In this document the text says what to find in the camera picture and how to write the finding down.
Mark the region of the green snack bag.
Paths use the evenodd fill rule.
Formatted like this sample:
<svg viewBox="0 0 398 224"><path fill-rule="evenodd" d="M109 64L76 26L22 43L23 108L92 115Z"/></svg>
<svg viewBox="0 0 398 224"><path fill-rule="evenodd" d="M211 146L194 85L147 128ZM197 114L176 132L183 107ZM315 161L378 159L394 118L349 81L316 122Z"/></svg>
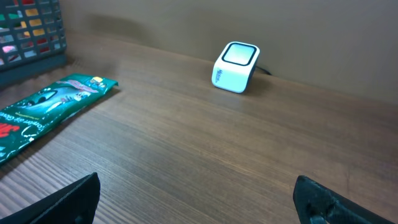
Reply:
<svg viewBox="0 0 398 224"><path fill-rule="evenodd" d="M1 164L95 103L116 80L73 73L1 110Z"/></svg>

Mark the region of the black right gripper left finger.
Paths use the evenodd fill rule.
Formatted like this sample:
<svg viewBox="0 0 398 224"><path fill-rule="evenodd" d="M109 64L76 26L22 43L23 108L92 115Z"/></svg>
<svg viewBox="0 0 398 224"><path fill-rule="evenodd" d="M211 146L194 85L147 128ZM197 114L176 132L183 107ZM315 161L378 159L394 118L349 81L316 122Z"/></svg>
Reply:
<svg viewBox="0 0 398 224"><path fill-rule="evenodd" d="M96 172L1 219L1 224L92 224L100 199Z"/></svg>

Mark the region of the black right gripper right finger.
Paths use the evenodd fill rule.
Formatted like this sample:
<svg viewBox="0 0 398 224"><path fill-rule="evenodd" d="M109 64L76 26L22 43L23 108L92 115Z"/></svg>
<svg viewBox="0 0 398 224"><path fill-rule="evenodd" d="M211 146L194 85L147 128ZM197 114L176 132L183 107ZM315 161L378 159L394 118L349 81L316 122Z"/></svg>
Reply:
<svg viewBox="0 0 398 224"><path fill-rule="evenodd" d="M393 224L305 175L297 177L293 201L301 224Z"/></svg>

